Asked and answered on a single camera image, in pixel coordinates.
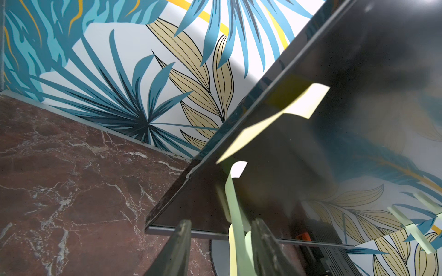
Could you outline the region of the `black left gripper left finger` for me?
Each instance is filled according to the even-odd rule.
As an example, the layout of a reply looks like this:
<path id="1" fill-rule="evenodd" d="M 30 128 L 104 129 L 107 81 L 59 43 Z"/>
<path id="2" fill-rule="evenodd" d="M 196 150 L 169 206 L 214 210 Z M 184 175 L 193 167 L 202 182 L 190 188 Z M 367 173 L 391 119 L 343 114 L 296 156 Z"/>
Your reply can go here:
<path id="1" fill-rule="evenodd" d="M 191 221 L 182 220 L 144 276 L 186 276 L 191 249 Z"/>

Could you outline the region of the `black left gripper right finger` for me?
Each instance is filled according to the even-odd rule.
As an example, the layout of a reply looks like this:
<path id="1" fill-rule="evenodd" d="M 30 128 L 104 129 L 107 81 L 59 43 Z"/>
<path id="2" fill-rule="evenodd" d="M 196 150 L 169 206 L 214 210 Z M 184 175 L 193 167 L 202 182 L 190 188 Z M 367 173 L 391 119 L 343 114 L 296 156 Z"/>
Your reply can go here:
<path id="1" fill-rule="evenodd" d="M 300 276 L 263 219 L 252 222 L 254 270 L 258 276 Z"/>

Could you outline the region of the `edge sticky note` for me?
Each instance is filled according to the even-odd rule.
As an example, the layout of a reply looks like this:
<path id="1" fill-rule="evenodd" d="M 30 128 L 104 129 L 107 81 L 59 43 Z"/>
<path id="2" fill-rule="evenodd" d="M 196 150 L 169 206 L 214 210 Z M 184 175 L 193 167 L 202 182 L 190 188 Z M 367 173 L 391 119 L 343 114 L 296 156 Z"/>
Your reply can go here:
<path id="1" fill-rule="evenodd" d="M 329 86 L 320 83 L 313 83 L 282 111 L 242 130 L 229 148 L 216 161 L 216 164 L 220 164 L 244 148 L 249 142 L 256 138 L 282 115 L 295 115 L 309 119 L 329 90 Z"/>
<path id="2" fill-rule="evenodd" d="M 240 178 L 247 166 L 247 162 L 235 162 L 230 169 L 224 187 L 231 225 L 229 228 L 229 254 L 230 254 L 230 275 L 256 276 L 253 266 L 253 250 L 251 243 L 252 231 L 245 232 L 241 216 L 241 209 L 236 196 L 234 178 Z"/>

